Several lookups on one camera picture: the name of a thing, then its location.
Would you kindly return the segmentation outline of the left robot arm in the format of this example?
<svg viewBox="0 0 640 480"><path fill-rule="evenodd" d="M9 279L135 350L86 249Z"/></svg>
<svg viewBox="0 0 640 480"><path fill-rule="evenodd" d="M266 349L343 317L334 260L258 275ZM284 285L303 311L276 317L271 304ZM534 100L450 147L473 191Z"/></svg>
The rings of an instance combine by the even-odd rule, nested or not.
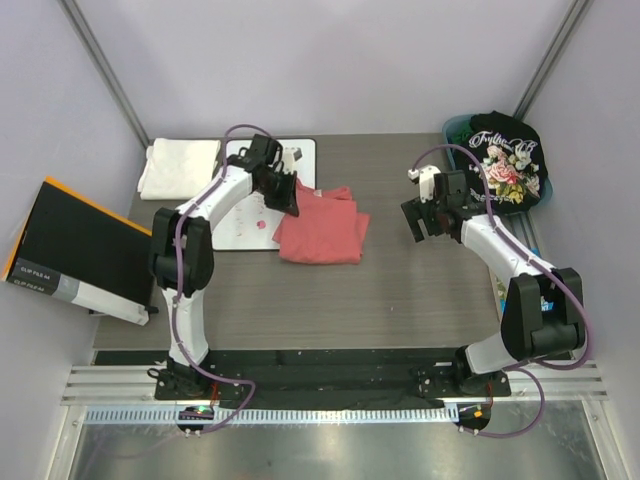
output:
<svg viewBox="0 0 640 480"><path fill-rule="evenodd" d="M257 193L273 211L297 216L297 149L256 134L247 147L222 161L213 179L174 209L156 211L149 270L166 301L171 346L167 371L190 398L205 397L213 381L204 328L204 293L214 273L213 232L244 199Z"/></svg>

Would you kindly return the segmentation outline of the aluminium frame rail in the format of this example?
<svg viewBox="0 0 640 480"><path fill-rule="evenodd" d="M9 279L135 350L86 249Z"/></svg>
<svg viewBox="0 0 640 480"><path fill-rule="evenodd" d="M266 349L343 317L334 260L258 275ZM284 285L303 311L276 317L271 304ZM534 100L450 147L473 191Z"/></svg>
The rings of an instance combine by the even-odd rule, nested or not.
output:
<svg viewBox="0 0 640 480"><path fill-rule="evenodd" d="M74 366L62 394L64 405L149 404L154 401L155 380L146 365ZM533 401L541 385L548 401L605 401L606 387L593 361L559 371L530 364L522 372L508 373L511 400Z"/></svg>

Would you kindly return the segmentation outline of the blue picture book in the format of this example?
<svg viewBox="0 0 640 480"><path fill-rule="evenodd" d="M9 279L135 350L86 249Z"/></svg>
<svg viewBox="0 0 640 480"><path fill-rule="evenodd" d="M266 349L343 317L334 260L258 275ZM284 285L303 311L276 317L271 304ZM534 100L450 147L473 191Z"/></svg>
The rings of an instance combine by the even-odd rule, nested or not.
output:
<svg viewBox="0 0 640 480"><path fill-rule="evenodd" d="M490 271L490 278L495 297L498 318L502 319L504 308L506 305L507 287L498 278L498 276L494 274L493 271ZM548 302L544 298L541 298L541 309L543 312L551 311L553 306L553 302Z"/></svg>

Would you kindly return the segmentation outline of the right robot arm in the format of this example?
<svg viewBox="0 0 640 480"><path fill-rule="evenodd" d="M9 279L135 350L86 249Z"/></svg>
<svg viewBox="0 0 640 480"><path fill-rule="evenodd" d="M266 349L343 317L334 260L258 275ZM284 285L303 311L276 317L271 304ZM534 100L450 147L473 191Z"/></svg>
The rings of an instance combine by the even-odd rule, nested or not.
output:
<svg viewBox="0 0 640 480"><path fill-rule="evenodd" d="M451 380L457 391L475 394L501 370L585 345L582 281L575 270L557 269L527 250L473 198L463 172L427 165L409 170L408 178L419 194L401 208L415 241L450 236L507 288L498 332L455 353Z"/></svg>

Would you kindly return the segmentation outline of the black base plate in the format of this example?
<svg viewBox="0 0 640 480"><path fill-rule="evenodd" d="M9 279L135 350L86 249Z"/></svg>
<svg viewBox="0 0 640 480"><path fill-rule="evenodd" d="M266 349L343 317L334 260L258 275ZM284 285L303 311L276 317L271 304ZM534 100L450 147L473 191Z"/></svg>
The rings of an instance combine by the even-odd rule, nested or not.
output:
<svg viewBox="0 0 640 480"><path fill-rule="evenodd" d="M508 377L471 377L453 348L218 350L206 378L168 361L147 374L158 400L217 400L235 409L342 411L439 408L453 398L504 398Z"/></svg>

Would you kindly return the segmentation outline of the black orange clip file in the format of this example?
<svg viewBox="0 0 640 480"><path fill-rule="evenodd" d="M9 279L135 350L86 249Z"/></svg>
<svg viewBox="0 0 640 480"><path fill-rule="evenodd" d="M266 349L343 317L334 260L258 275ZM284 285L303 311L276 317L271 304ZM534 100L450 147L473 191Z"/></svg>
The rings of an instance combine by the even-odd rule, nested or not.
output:
<svg viewBox="0 0 640 480"><path fill-rule="evenodd" d="M158 312L150 247L148 229L47 177L1 279L143 326Z"/></svg>

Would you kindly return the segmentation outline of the white dry-erase board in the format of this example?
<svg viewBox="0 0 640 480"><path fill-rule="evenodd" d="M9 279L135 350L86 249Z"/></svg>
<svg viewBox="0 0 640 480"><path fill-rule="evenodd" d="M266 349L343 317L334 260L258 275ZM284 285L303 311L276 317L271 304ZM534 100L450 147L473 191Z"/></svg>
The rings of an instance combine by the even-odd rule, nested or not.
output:
<svg viewBox="0 0 640 480"><path fill-rule="evenodd" d="M303 157L297 162L300 182L316 186L316 141L311 138L293 138L278 141L285 147L298 147ZM284 214L268 209L263 196L254 193L243 199L218 223L212 234L216 251L273 251L279 244L273 240Z"/></svg>

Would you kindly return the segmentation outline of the folded white t shirt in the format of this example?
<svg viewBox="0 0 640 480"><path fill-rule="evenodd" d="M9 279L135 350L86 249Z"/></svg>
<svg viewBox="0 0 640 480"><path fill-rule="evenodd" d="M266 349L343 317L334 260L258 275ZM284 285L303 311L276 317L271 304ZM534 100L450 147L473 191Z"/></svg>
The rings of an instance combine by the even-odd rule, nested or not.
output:
<svg viewBox="0 0 640 480"><path fill-rule="evenodd" d="M146 148L137 192L144 201L189 200L213 178L219 140L157 138Z"/></svg>

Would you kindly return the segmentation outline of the pink t shirt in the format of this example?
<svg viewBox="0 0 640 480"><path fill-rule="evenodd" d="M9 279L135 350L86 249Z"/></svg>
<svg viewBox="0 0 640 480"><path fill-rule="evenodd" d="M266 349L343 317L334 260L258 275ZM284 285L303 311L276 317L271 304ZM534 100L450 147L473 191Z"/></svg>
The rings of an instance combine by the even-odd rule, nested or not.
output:
<svg viewBox="0 0 640 480"><path fill-rule="evenodd" d="M358 210L347 186L296 186L298 216L285 215L272 240L281 259L308 265L360 263L370 215Z"/></svg>

